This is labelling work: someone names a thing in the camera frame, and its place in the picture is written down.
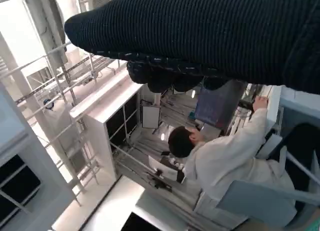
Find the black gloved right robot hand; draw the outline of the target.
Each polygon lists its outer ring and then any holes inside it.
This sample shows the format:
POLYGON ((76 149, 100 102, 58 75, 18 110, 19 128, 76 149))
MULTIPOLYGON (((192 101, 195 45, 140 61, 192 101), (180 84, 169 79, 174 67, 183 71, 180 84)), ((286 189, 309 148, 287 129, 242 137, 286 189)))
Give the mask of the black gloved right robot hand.
POLYGON ((231 80, 320 92, 320 0, 112 0, 64 30, 160 93, 231 80))

